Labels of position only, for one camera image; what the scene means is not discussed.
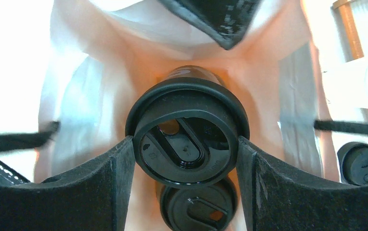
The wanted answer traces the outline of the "black cup lid front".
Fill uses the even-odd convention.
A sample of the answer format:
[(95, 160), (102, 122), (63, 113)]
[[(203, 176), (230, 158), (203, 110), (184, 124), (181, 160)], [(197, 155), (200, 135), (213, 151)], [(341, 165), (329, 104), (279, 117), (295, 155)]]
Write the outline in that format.
[(238, 138), (250, 136), (247, 113), (224, 86), (200, 78), (164, 80), (127, 117), (137, 164), (174, 188), (212, 185), (237, 162)]

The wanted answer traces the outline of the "orange paper bag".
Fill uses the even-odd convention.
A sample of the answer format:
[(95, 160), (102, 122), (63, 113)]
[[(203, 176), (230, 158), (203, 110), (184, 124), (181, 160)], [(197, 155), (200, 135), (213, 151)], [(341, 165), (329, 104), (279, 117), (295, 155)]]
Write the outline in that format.
[[(342, 183), (331, 133), (368, 134), (366, 124), (330, 117), (311, 1), (261, 0), (244, 38), (230, 50), (159, 0), (51, 0), (46, 23), (30, 19), (33, 6), (43, 15), (44, 1), (18, 5), (14, 14), (24, 14), (25, 24), (10, 19), (0, 33), (0, 44), (18, 46), (0, 51), (0, 118), (26, 128), (0, 135), (0, 161), (31, 183), (123, 141), (137, 100), (184, 65), (223, 79), (247, 113), (246, 139), (311, 175)], [(171, 231), (156, 198), (160, 182), (142, 170), (135, 155), (134, 160), (123, 231)], [(224, 177), (238, 197), (225, 231), (248, 231), (236, 166)]]

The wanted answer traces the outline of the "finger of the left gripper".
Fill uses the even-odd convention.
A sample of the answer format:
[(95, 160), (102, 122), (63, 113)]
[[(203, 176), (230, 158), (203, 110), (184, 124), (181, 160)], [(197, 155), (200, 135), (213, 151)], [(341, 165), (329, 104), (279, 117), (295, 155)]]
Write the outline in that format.
[(167, 10), (212, 38), (225, 50), (245, 36), (260, 0), (160, 0)]

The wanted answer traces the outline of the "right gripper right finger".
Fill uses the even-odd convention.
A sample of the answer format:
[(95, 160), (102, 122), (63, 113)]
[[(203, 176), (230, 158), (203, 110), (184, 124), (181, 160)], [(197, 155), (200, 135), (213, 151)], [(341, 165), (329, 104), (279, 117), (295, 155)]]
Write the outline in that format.
[(368, 186), (311, 175), (239, 137), (237, 177), (249, 231), (368, 231)]

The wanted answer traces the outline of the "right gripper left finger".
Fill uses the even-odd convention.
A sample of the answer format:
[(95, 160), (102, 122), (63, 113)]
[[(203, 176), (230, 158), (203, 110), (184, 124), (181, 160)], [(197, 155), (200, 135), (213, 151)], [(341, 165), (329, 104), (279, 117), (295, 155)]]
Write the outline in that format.
[(0, 186), (0, 231), (122, 231), (134, 173), (132, 137), (42, 183)]

